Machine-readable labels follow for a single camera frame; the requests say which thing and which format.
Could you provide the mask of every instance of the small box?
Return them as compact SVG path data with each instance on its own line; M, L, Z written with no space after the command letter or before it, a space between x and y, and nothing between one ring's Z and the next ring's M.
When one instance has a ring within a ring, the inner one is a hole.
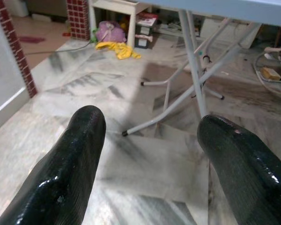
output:
M149 41L142 38L135 38L135 47L147 49L149 47Z
M281 79L281 76L271 68L263 67L261 68L261 73L266 79L269 80L279 81Z
M157 23L158 16L153 13L140 12L136 15L136 35L152 36L153 28ZM135 47L148 48L149 40L143 38L135 38Z

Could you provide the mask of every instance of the yellow cloth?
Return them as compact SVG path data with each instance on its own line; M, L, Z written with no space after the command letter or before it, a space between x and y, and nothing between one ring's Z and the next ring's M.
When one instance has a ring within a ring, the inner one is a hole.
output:
M103 48L114 50L119 60L124 60L131 56L135 59L141 58L140 54L134 52L132 47L127 46L125 43L117 43L117 42L109 41L109 42L99 42L96 45L96 49L103 49Z

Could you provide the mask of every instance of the ironing board leg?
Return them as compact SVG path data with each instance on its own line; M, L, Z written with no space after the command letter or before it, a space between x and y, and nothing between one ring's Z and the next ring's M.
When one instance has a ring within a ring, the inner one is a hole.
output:
M225 98L225 96L224 95L221 95L221 94L219 94L218 92L216 92L216 91L214 91L214 90L211 90L209 87L207 87L207 86L204 86L204 90L206 91L206 92L208 92L209 94L211 94L211 95L213 95L213 96L215 96L215 97L217 97L217 98L219 98L219 99L221 99L221 100L224 100L224 98Z
M193 20L193 17L192 17L192 14L191 12L188 12L188 20ZM195 54L198 54L201 50L205 51L205 48L210 45L211 42L213 42L219 35L220 33L225 29L225 27L230 23L230 19L229 18L225 18L221 24L219 25L219 28L218 30L212 34L209 38L205 39L199 47L196 48L196 50L194 51ZM165 81L159 81L159 82L141 82L141 86L156 86L156 85L164 85L164 84L167 84L170 80L173 81L177 75L179 75L183 70L184 68L188 65L189 61L188 59L183 63L183 65L181 67L179 67L175 73L169 77L167 80Z
M226 63L228 60L232 59L234 55L236 55L240 49L240 46L238 43L240 43L246 36L248 36L254 29L256 29L259 26L258 23L251 23L248 25L248 27L242 32L242 34L219 56L219 59L217 62L212 64L212 67L197 81L197 86L200 87L200 84L205 82L212 74L214 74L224 63ZM187 42L190 42L189 36L186 36L186 39L188 39ZM191 86L189 89L187 89L175 102L173 102L163 113L159 114L152 120L149 120L145 123L142 123L136 127L133 127L131 129L128 129L124 132L122 132L123 136L130 135L136 131L139 131L143 128L149 127L159 121L161 121L163 118L165 118L168 114L170 114L181 102L183 102L184 99L186 99L191 93L195 90L195 87Z
M192 41L190 40L191 34L190 34L190 28L189 28L189 25L187 22L187 15L186 15L185 10L179 10L179 18L180 18L184 42L185 42L185 46L186 46L187 58L189 60L190 67L191 67L192 81L193 81L193 85L194 85L196 96L197 96L200 115L201 115L201 118L203 118L204 116L207 115L207 111L206 111L206 106L204 104L204 100L203 100L203 96L202 96L201 85L199 82L198 71L201 68L198 67L197 58L194 53L194 47L193 47Z

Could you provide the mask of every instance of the electrical cord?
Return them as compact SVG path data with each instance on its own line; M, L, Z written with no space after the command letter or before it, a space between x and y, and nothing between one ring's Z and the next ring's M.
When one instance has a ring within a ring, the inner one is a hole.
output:
M252 66L255 70L255 74L257 76L257 78L259 79L260 83L265 87L265 89L267 89L268 91L272 92L273 94L275 94L276 96L281 98L281 92L280 91L276 91L270 87L267 87L267 85L264 83L263 79L262 79L262 75L260 74L260 71L257 69L257 61L264 56L264 52L262 52L261 54L259 54L257 56L257 58L255 59L255 61L253 62Z
M77 50L80 50L80 49L82 49L82 48L85 48L85 47L89 46L90 44L91 44L91 42L88 42L87 45L82 46L82 47L80 47L80 48L67 49L67 50L59 50L59 51L48 51L48 52L29 52L29 53L26 53L25 55L47 54L47 53L64 53L64 52L77 51Z

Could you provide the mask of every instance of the brick pillar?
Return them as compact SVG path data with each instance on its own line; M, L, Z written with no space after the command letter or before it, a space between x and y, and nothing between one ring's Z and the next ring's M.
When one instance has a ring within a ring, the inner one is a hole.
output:
M67 0L67 15L71 26L71 37L89 41L88 0Z
M15 32L12 19L7 11L7 8L5 7L3 0L0 0L0 23L21 71L29 96L32 98L37 94L37 89L33 82L33 78L24 56L24 52L21 48L19 38Z

